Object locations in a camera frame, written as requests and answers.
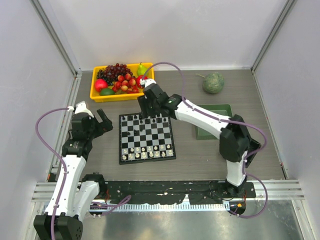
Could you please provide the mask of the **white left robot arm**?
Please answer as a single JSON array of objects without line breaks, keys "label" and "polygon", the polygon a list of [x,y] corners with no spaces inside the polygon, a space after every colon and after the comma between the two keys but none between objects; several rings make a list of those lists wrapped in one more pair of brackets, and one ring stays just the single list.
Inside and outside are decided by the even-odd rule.
[{"label": "white left robot arm", "polygon": [[87,174],[80,183],[82,171],[87,163],[92,141],[113,129],[102,109],[97,113],[98,122],[87,104],[82,101],[76,106],[69,106],[72,111],[71,136],[57,153],[52,147],[49,150],[61,162],[59,177],[44,214],[36,215],[33,226],[41,240],[79,240],[83,234],[83,219],[96,199],[102,199],[107,193],[103,175]]}]

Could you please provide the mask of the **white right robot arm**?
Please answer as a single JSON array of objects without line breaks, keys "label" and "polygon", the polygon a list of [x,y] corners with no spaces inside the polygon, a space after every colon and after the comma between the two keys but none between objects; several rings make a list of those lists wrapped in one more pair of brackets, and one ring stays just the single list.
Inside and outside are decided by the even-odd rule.
[{"label": "white right robot arm", "polygon": [[254,140],[248,124],[237,114],[232,117],[216,114],[193,104],[178,94],[168,96],[153,80],[141,83],[143,96],[138,103],[143,118],[163,117],[190,123],[219,140],[219,154],[226,160],[226,191],[232,197],[244,192],[248,177],[245,168],[250,165],[262,145]]}]

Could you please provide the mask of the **red apple right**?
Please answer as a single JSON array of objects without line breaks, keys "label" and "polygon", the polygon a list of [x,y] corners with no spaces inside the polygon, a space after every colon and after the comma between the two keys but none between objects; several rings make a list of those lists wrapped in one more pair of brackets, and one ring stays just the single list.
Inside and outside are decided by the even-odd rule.
[{"label": "red apple right", "polygon": [[138,88],[143,89],[145,87],[145,80],[147,80],[148,77],[147,76],[143,76],[143,75],[139,75],[136,78],[136,85]]}]

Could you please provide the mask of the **red apple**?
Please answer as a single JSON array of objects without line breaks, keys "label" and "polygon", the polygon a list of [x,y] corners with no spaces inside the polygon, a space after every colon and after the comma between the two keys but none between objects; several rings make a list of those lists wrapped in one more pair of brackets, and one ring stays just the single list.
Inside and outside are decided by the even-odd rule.
[{"label": "red apple", "polygon": [[108,88],[108,83],[104,79],[97,79],[94,83],[94,89],[100,93],[101,90]]},{"label": "red apple", "polygon": [[143,89],[145,87],[145,80],[147,80],[148,77],[147,76],[143,76],[143,75],[139,75],[136,78],[136,85],[138,88]]}]

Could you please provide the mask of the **yellow plastic fruit bin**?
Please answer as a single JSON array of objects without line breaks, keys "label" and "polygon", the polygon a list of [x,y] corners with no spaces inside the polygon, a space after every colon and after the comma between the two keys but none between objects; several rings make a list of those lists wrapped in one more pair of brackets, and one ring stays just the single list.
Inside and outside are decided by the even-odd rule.
[{"label": "yellow plastic fruit bin", "polygon": [[[143,65],[145,65],[147,68],[152,66],[151,62],[142,62]],[[127,67],[132,71],[134,77],[138,77],[137,75],[137,68],[139,63],[131,63],[127,64]],[[140,97],[143,95],[143,89],[139,88],[139,93],[115,93],[115,95],[107,95],[107,96],[100,96],[100,93],[97,92],[94,88],[95,81],[97,80],[97,73],[99,70],[104,69],[106,66],[96,66],[93,68],[92,73],[92,80],[91,80],[91,87],[90,87],[90,98],[97,102],[97,103],[103,103],[103,102],[114,102],[114,101],[126,101],[126,100],[135,100],[137,97]]]}]

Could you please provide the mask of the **green lime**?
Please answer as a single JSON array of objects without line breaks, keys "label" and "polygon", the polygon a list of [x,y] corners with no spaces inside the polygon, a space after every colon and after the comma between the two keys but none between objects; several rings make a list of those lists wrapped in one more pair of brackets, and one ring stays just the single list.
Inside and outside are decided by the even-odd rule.
[{"label": "green lime", "polygon": [[115,95],[115,92],[110,88],[103,88],[100,93],[100,96],[112,96]]}]

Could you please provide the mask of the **red cherry cluster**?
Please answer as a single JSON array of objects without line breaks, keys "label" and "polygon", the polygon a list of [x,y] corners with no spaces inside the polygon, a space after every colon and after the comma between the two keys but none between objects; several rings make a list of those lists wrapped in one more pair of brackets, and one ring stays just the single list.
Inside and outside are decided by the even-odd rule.
[{"label": "red cherry cluster", "polygon": [[132,76],[130,73],[119,75],[111,88],[115,93],[121,94],[138,94],[140,92],[137,84],[137,77]]}]

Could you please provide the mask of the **green pear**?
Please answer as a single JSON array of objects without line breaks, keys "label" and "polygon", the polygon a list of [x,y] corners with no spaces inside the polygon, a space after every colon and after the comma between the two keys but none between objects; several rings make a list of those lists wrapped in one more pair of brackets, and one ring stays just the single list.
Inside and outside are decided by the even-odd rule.
[{"label": "green pear", "polygon": [[144,75],[147,70],[148,70],[148,68],[145,65],[143,65],[142,62],[140,62],[137,67],[136,73],[138,76],[141,76],[141,75]]}]

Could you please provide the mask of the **black white chessboard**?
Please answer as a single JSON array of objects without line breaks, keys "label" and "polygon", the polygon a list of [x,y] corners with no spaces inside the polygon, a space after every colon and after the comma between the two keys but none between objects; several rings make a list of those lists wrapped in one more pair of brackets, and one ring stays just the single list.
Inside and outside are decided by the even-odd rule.
[{"label": "black white chessboard", "polygon": [[177,158],[171,119],[161,114],[121,114],[119,122],[119,164],[137,164]]}]

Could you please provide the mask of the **red apple left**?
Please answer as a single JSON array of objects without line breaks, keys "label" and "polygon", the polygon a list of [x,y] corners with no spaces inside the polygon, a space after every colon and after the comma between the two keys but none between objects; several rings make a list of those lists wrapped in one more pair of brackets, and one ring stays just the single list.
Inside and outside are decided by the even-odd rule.
[{"label": "red apple left", "polygon": [[100,93],[101,90],[108,88],[108,83],[104,79],[97,79],[94,83],[94,89]]}]

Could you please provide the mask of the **dark red grape bunch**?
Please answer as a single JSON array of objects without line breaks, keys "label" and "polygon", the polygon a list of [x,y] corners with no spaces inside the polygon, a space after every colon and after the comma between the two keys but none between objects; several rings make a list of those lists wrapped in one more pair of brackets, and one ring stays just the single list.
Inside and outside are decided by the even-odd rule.
[{"label": "dark red grape bunch", "polygon": [[108,65],[100,69],[96,74],[96,78],[104,80],[108,85],[113,85],[118,80],[118,76],[124,77],[126,74],[133,76],[132,71],[126,64],[116,63],[115,65]]}]

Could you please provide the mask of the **green round melon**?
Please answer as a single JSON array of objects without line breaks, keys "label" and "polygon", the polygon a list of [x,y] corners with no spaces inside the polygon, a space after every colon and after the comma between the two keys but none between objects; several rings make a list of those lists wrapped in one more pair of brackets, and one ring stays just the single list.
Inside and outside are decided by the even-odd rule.
[{"label": "green round melon", "polygon": [[201,75],[198,73],[196,75],[203,78],[202,88],[208,94],[218,94],[223,90],[225,80],[222,74],[213,72],[207,75]]}]

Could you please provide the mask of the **green plastic tray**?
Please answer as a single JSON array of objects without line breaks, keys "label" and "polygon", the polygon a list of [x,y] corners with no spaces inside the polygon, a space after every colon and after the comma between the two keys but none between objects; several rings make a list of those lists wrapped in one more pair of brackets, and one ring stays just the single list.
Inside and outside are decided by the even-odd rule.
[{"label": "green plastic tray", "polygon": [[[200,108],[208,110],[218,115],[232,117],[232,108],[229,104],[202,104]],[[216,140],[217,138],[208,131],[195,126],[195,136],[197,140]]]}]

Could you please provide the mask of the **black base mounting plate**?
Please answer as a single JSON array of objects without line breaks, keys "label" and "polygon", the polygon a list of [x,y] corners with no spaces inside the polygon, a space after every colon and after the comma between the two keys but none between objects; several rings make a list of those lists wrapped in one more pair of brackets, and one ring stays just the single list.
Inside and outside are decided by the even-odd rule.
[{"label": "black base mounting plate", "polygon": [[182,204],[188,198],[192,205],[220,204],[222,200],[255,198],[256,191],[252,182],[244,184],[240,193],[229,193],[227,184],[219,180],[171,180],[171,181],[107,181],[102,193],[94,198],[97,202],[109,201],[118,204],[130,195],[129,204]]}]

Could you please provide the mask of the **black plastic tray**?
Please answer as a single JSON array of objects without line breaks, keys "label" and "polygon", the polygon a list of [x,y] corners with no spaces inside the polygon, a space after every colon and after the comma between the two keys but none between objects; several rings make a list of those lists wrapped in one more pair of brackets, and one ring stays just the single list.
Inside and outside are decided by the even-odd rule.
[{"label": "black plastic tray", "polygon": [[256,150],[260,149],[261,146],[262,146],[262,145],[261,145],[260,142],[258,142],[257,140],[255,140],[255,139],[252,138],[252,139],[250,140],[250,143],[249,143],[248,152],[251,153],[251,152],[253,152],[253,151],[256,151]]}]

